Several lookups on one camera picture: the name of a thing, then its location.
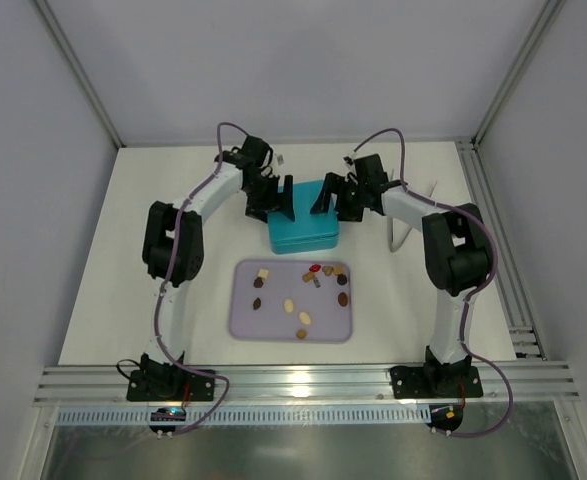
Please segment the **teal box lid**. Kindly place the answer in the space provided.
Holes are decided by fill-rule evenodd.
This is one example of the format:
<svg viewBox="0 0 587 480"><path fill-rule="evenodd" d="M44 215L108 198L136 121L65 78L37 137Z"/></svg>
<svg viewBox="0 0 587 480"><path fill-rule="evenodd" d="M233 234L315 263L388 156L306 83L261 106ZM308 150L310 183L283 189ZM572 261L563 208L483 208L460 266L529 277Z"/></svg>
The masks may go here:
<svg viewBox="0 0 587 480"><path fill-rule="evenodd" d="M322 187L322 180L293 185L295 220L290 220L281 212L269 213L267 226L271 241L278 244L299 243L335 237L339 234L339 222L332 197L329 197L326 212L311 212Z"/></svg>

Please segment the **purple tray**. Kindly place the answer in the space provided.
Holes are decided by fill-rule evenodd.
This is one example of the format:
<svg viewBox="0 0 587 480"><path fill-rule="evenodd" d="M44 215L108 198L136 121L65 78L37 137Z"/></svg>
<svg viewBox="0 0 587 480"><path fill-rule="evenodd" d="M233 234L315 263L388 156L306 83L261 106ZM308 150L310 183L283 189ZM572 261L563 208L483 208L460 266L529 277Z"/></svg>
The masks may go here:
<svg viewBox="0 0 587 480"><path fill-rule="evenodd" d="M313 264L321 269L315 274L321 284L316 288L313 279L303 281L303 275L311 272ZM348 278L346 285L337 283L334 267L342 265ZM332 266L333 274L326 276L322 268ZM258 271L267 269L269 276L263 279L264 286L255 288L254 280L260 278ZM346 307L338 304L338 295L348 295ZM252 308L256 298L262 300L258 310ZM284 310L284 301L291 299L295 309L291 313ZM299 320L300 312L307 312L311 324L304 325ZM315 343L343 343L353 333L351 272L341 262L319 260L278 260L248 259L239 262L234 271L233 289L229 307L230 334L238 340L250 341L306 341ZM298 339L299 329L307 331L305 339Z"/></svg>

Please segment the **teal chocolate box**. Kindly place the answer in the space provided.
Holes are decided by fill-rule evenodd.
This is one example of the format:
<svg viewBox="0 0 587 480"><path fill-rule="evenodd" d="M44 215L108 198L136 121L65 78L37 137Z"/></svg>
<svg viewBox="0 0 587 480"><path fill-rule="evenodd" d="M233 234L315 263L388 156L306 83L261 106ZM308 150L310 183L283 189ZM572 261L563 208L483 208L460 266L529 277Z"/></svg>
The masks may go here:
<svg viewBox="0 0 587 480"><path fill-rule="evenodd" d="M292 237L270 237L270 247L276 255L289 255L296 253L330 250L335 248L339 242L339 235L332 236L312 236L302 239L293 239Z"/></svg>

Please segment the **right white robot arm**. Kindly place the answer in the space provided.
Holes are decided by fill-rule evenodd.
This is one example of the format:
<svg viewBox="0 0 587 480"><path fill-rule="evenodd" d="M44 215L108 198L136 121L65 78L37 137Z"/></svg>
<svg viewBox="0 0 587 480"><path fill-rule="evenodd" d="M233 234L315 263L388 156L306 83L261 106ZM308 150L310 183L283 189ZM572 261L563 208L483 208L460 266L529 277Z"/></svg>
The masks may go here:
<svg viewBox="0 0 587 480"><path fill-rule="evenodd" d="M493 280L497 253L479 209L452 206L413 191L403 179L392 180L378 155L352 161L346 176L326 174L311 214L333 208L338 220L359 222L366 210L400 220L422 235L424 262L437 290L434 331L422 365L391 368L397 399L454 398L477 393L477 373L468 347L476 296Z"/></svg>

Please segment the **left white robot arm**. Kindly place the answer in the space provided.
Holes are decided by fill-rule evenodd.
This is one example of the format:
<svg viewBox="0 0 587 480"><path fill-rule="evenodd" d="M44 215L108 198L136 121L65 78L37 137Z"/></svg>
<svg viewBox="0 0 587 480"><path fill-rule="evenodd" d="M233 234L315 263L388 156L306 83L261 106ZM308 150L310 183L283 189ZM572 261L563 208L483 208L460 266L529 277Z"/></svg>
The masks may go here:
<svg viewBox="0 0 587 480"><path fill-rule="evenodd" d="M159 282L153 313L153 343L159 352L142 355L129 379L129 401L177 401L191 395L210 401L215 382L222 379L213 370L186 365L185 352L169 347L163 338L168 329L182 323L178 308L203 266L203 230L209 217L242 191L247 217L266 222L269 214L281 213L295 219L293 177L281 179L267 171L275 155L265 140L247 135L241 146L218 150L213 172L186 198L173 204L156 201L149 209L142 260Z"/></svg>

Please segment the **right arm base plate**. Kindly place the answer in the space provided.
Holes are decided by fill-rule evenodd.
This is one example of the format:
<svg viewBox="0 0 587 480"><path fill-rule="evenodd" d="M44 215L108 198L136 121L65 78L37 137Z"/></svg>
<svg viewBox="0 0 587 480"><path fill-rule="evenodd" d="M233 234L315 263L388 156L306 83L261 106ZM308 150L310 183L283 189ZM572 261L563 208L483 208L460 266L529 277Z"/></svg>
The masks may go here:
<svg viewBox="0 0 587 480"><path fill-rule="evenodd" d="M395 399L466 398L484 396L484 390L476 367L466 374L429 376L423 366L398 365L389 370L390 384Z"/></svg>

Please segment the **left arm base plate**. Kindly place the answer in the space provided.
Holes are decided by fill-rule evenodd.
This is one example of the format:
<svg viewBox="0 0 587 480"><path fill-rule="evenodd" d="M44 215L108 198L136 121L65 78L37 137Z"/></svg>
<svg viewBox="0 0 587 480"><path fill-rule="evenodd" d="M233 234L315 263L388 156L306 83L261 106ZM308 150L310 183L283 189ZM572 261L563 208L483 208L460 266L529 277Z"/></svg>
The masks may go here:
<svg viewBox="0 0 587 480"><path fill-rule="evenodd" d="M215 391L213 379L184 370L134 370L129 377L129 402L211 402Z"/></svg>

